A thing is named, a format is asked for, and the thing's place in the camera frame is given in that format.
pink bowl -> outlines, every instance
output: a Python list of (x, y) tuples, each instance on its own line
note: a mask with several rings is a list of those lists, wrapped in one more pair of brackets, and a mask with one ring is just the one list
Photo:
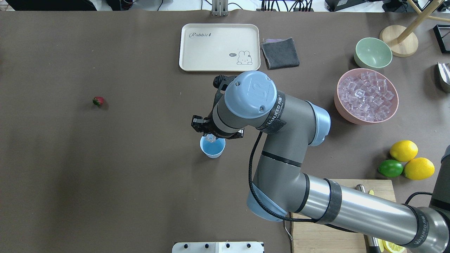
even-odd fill
[[(353, 116), (342, 104), (342, 101), (339, 99), (339, 95), (338, 95), (338, 89), (339, 89), (339, 85), (341, 84), (341, 82), (347, 78), (347, 77), (351, 77), (351, 76), (359, 76), (361, 73), (364, 72), (375, 72), (378, 76), (386, 79), (387, 81), (387, 89), (392, 92), (395, 96), (392, 98), (391, 102), (392, 105), (389, 108), (390, 109), (390, 113), (388, 115), (388, 117), (385, 120), (382, 121), (366, 121), (363, 119), (360, 119), (356, 116)], [(339, 82), (337, 83), (336, 86), (336, 90), (334, 92), (334, 105), (336, 106), (337, 111), (339, 112), (339, 114), (344, 117), (344, 119), (354, 123), (354, 124), (358, 124), (358, 125), (371, 125), (371, 124), (375, 124), (375, 123), (381, 123), (381, 122), (385, 122), (386, 120), (392, 118), (392, 116), (394, 116), (394, 114), (397, 112), (398, 109), (398, 94), (397, 94), (397, 90), (395, 89), (394, 85), (392, 84), (392, 82), (387, 79), (384, 75), (378, 73), (375, 70), (371, 70), (368, 68), (355, 68), (352, 69), (350, 71), (347, 71), (345, 74), (342, 75), (342, 77), (339, 79)]]

white metal plate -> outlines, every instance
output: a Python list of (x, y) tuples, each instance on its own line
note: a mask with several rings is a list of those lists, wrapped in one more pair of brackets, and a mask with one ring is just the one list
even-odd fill
[(196, 242), (176, 243), (172, 253), (264, 253), (262, 242)]
[(257, 70), (259, 30), (252, 24), (186, 24), (179, 65), (185, 71)]

gray cloth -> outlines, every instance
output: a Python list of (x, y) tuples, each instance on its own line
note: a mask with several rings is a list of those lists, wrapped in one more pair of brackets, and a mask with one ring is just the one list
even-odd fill
[(292, 38), (277, 42), (266, 42), (261, 46), (269, 69), (291, 68), (300, 65)]

brown table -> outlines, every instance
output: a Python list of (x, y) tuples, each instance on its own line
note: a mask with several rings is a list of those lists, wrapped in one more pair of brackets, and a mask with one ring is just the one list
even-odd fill
[[(190, 120), (207, 115), (212, 80), (223, 73), (178, 67), (186, 23), (253, 23), (261, 39), (294, 38), (299, 67), (260, 70), (278, 89), (331, 115), (330, 134), (309, 148), (304, 172), (384, 179), (378, 164), (402, 139), (417, 143), (418, 155), (439, 169), (450, 144), (450, 100), (436, 85), (435, 65), (450, 59), (439, 51), (435, 21), (415, 31), (416, 54), (394, 57), (381, 71), (398, 90), (397, 114), (358, 126), (333, 105), (339, 77), (356, 68), (355, 44), (388, 25), (407, 26), (414, 14), (209, 15), (0, 12), (0, 252), (162, 253), (174, 242), (225, 240), (264, 241), (266, 252), (289, 252), (281, 223), (258, 218), (245, 204), (257, 131), (227, 141), (219, 159), (199, 149)], [(94, 96), (107, 103), (97, 108)], [(397, 201), (432, 191), (436, 177), (394, 178)]]

robotic arm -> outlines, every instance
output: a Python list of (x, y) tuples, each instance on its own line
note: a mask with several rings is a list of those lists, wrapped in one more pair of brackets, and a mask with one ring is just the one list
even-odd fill
[(216, 77), (215, 87), (210, 114), (204, 119), (193, 116), (191, 125), (197, 132), (235, 139), (243, 137), (245, 126), (253, 126), (267, 134), (252, 181), (254, 191), (247, 199), (256, 215), (281, 221), (288, 212), (296, 212), (413, 252), (450, 252), (450, 147), (430, 206), (398, 204), (301, 172), (306, 148), (319, 145), (329, 132), (330, 117), (324, 109), (276, 90), (259, 71)]

